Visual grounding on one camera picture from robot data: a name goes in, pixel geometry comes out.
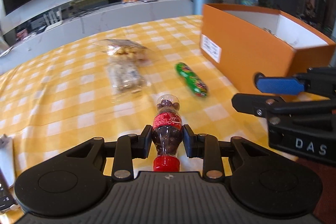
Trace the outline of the grey seed snack packet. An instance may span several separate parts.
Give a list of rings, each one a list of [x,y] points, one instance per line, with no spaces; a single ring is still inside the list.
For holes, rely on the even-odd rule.
[[[148,84],[134,61],[112,62],[106,72],[113,94],[136,93]]]

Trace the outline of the yellow checkered tablecloth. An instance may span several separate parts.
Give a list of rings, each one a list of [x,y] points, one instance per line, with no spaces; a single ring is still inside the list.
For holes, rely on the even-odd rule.
[[[242,136],[267,146],[266,122],[237,113],[234,86],[199,49],[202,18],[184,16],[134,24],[80,39],[1,75],[1,133],[13,139],[16,174],[92,137],[114,141],[139,134],[156,115],[157,99],[179,99],[184,123],[220,140]],[[128,39],[153,51],[139,66],[148,84],[134,94],[113,95],[107,56],[95,43]],[[175,70],[187,64],[207,85],[196,96]]]

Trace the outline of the white wifi router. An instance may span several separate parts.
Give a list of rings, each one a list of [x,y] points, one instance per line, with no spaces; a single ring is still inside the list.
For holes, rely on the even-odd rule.
[[[63,24],[62,9],[59,6],[57,9],[52,9],[48,13],[43,14],[46,23],[45,31],[52,30]]]

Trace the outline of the cola bottle candy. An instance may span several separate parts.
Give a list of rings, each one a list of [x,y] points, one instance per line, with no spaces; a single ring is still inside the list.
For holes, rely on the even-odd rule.
[[[157,100],[157,115],[153,120],[152,141],[157,156],[153,160],[154,172],[178,172],[180,161],[177,150],[183,139],[179,99],[165,94]]]

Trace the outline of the white marble tv console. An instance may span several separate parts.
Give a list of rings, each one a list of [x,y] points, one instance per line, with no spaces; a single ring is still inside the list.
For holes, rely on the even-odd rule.
[[[16,44],[1,57],[1,74],[39,55],[87,36],[132,24],[188,16],[193,12],[190,0],[161,0],[113,5],[90,14],[68,19],[62,25]]]

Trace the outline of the orange cardboard box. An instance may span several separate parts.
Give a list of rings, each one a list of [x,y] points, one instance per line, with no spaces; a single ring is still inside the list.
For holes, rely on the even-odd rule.
[[[213,3],[203,7],[200,48],[238,92],[260,94],[256,73],[290,77],[327,67],[335,42],[280,10]]]

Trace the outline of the black smartphone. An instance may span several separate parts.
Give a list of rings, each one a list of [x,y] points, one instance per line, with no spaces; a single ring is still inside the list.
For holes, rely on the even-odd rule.
[[[15,201],[14,197],[11,195],[6,179],[1,170],[0,181],[0,211],[3,214],[10,210],[16,210],[19,206]]]

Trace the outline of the green candy tube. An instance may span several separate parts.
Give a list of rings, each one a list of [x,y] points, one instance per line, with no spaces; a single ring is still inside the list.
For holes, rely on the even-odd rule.
[[[185,79],[190,90],[199,97],[206,97],[208,94],[207,85],[194,73],[194,71],[185,63],[177,63],[175,65],[177,73]]]

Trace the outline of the yellow popcorn snack bag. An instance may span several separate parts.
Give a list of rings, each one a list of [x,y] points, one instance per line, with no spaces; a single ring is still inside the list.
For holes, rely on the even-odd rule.
[[[140,63],[153,57],[153,51],[148,47],[128,39],[102,39],[95,45],[110,64]]]

